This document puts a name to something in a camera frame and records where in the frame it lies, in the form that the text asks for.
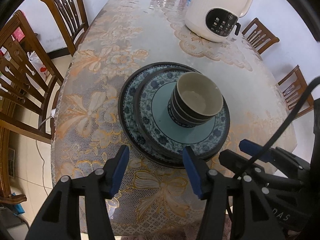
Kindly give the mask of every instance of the pink fluffy fabric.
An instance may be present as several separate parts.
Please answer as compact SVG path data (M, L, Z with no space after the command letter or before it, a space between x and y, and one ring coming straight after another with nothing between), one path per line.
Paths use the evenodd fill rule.
M122 236L121 240L195 240L199 231L200 223L188 225L180 230L166 231L139 236ZM231 220L226 216L222 240L230 240Z

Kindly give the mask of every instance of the white plastic bag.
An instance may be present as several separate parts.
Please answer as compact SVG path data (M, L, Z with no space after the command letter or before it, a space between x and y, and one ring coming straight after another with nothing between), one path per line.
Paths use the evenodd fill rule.
M34 66L34 68L37 70L37 72L40 74L40 76L42 77L42 79L44 81L47 80L47 74L48 74L48 70L47 68L43 65L42 61L39 59L38 55L36 54L36 52L28 52L28 58L31 62L31 64ZM30 77L28 76L28 79L31 83L31 85L33 85L36 89L39 89L40 86Z

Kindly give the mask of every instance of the silver screw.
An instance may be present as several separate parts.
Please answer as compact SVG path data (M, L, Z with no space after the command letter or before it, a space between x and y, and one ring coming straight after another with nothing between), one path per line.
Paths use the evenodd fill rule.
M218 174L218 172L214 169L211 169L208 171L208 173L211 175L211 176L216 176Z
M250 182L252 179L251 179L251 177L249 175L245 175L245 176L243 176L243 180L245 182Z
M95 173L96 175L101 175L101 174L104 173L104 171L103 171L103 169L96 169L96 170L94 171L94 173Z
M262 191L262 193L265 194L265 195L269 194L269 192L270 192L269 189L266 188L266 187L263 187L263 188L261 189L261 191Z
M67 175L64 175L61 177L61 182L67 182L69 180L69 177Z

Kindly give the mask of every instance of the baseboard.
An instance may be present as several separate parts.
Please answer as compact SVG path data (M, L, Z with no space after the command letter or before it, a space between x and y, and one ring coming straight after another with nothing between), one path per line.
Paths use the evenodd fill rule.
M65 48L61 48L61 49L56 49L56 50L50 51L50 52L48 52L48 55L49 55L50 59L54 59L54 58L57 58L57 57L70 55L70 52L69 52L68 48L65 47Z

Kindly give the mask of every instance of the plate rim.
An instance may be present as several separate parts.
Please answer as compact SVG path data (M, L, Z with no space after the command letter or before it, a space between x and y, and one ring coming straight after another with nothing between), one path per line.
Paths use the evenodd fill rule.
M180 68L166 68L166 69L161 69L158 71L155 71L154 73L152 73L151 75L148 75L138 86L135 95L134 95L134 100L133 100L133 113L136 119L136 123L139 129L139 132L142 134L142 136L145 138L146 141L150 142L150 145L152 148L155 148L158 152L161 152L163 155L166 155L169 158L175 158L175 159L181 159L182 160L182 155L178 155L177 153L173 153L172 151L166 149L165 147L161 146L158 142L156 142L154 140L154 138L149 135L145 129L145 127L142 124L142 118L140 116L140 114L138 114L140 112L140 98L143 92L143 89L145 87L145 85L154 77L156 77L157 75L159 75L160 73L163 72L169 72L172 69L176 69L176 70L180 70ZM199 158L202 160L206 160L206 159L211 159L213 158L222 148L223 144L225 143L225 141L227 140L228 134L229 134L229 129L230 129L230 113L229 113L229 109L228 109L228 105L225 101L225 98L223 97L223 108L225 110L225 115L226 115L226 120L227 120L227 124L225 126L225 129L223 131L223 135L220 139L220 141L217 143L217 145L210 151L208 151L205 154L202 154Z
M164 62L155 62L155 63L151 63L151 64L148 64L148 65L145 65L141 68L139 68L137 71L135 71L134 73L132 73L128 79L124 82L124 84L122 85L122 88L119 92L119 98L118 98L118 118L119 118L119 123L122 127L122 130L126 136L126 138L129 140L130 144L139 152L141 153L144 157L146 157L147 159L161 165L161 166L165 166L165 167L168 167L168 168L174 168L174 169L184 169L184 165L183 163L181 163L181 165L179 163L177 164L174 164L174 163L170 163L170 162L165 162L163 160L160 160L156 157L154 157L151 153L147 152L145 149L143 149L138 143L136 143L136 141L134 140L134 138L131 136L130 132L129 132L129 129L125 123L125 120L124 120L124 115L123 115L123 105L124 105L124 96L125 96L125 91L128 89L129 85L131 84L132 80L138 76L141 72L147 70L147 69L150 69L152 67L157 67L157 66L160 66L160 65L178 65L180 66L180 68L182 69L188 69L190 71L194 71L194 72L199 72L197 70L195 70L194 68L191 68L189 66L186 66L186 65L183 65L181 63L177 63L177 62L169 62L169 61L164 61Z

